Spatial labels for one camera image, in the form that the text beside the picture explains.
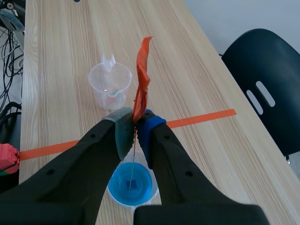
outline orange cloth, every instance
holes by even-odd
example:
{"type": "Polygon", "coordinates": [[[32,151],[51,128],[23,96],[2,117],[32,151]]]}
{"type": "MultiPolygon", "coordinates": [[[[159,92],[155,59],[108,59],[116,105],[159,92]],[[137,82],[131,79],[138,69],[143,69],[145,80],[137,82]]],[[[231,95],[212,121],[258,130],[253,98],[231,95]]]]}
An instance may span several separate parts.
{"type": "Polygon", "coordinates": [[[141,48],[137,53],[136,70],[139,85],[135,96],[135,105],[133,107],[133,122],[136,122],[142,117],[147,107],[148,100],[148,84],[150,78],[147,75],[147,59],[149,55],[149,42],[152,37],[145,37],[142,40],[141,48]]]}

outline blue liquid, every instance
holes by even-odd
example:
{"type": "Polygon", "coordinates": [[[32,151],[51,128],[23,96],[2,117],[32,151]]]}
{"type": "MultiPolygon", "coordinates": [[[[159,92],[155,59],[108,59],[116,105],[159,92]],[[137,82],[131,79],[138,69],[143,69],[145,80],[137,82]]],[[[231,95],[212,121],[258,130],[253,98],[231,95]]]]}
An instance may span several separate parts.
{"type": "Polygon", "coordinates": [[[108,183],[108,189],[118,202],[135,206],[151,198],[152,178],[143,165],[135,163],[129,191],[132,164],[124,163],[116,169],[108,183]]]}

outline wood grain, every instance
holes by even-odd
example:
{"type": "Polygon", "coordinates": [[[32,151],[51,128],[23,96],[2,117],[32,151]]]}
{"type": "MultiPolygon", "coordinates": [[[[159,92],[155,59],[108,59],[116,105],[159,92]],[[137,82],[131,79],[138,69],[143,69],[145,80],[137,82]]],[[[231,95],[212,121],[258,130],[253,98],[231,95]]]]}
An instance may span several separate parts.
{"type": "MultiPolygon", "coordinates": [[[[153,36],[148,108],[167,121],[235,109],[236,116],[174,132],[220,191],[260,205],[271,224],[300,223],[299,180],[181,0],[30,0],[25,29],[22,150],[80,139],[111,112],[87,80],[103,53],[132,71],[132,107],[136,54],[153,36]]],[[[56,156],[21,162],[20,182],[56,156]]],[[[97,224],[132,220],[133,211],[106,193],[97,224]]]]}

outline plastic container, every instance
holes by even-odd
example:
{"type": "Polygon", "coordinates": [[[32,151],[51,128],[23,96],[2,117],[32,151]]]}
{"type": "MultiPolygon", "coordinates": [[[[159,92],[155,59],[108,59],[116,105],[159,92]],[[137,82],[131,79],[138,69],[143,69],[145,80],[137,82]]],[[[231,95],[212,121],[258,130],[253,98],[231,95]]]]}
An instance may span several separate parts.
{"type": "Polygon", "coordinates": [[[102,62],[89,72],[88,80],[99,105],[114,110],[121,108],[127,99],[132,73],[126,66],[117,63],[113,55],[110,60],[103,55],[102,62]]]}
{"type": "Polygon", "coordinates": [[[158,194],[158,184],[154,173],[147,166],[142,151],[135,152],[135,165],[131,187],[129,190],[133,162],[133,149],[113,173],[107,191],[109,196],[124,207],[135,209],[140,205],[151,204],[151,200],[158,194]]]}

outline black chair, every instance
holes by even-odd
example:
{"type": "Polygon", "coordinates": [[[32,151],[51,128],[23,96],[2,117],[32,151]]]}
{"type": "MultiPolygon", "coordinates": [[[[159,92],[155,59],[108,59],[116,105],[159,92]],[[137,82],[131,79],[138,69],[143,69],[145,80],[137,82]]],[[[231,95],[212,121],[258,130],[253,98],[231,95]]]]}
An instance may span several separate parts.
{"type": "Polygon", "coordinates": [[[282,154],[300,151],[300,55],[275,33],[255,29],[240,36],[222,60],[282,154]]]}

